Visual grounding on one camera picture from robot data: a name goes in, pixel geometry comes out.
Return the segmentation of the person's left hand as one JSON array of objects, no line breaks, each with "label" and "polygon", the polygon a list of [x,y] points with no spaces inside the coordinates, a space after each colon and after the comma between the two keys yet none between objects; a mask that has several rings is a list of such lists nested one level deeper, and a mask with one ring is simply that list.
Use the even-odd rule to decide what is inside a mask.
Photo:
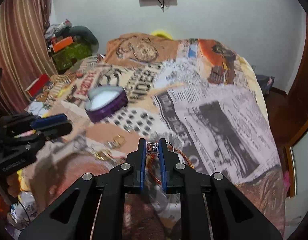
[{"label": "person's left hand", "polygon": [[29,192],[31,190],[27,184],[23,170],[19,170],[18,172],[8,176],[7,184],[8,193],[13,197],[17,197],[21,191]]}]

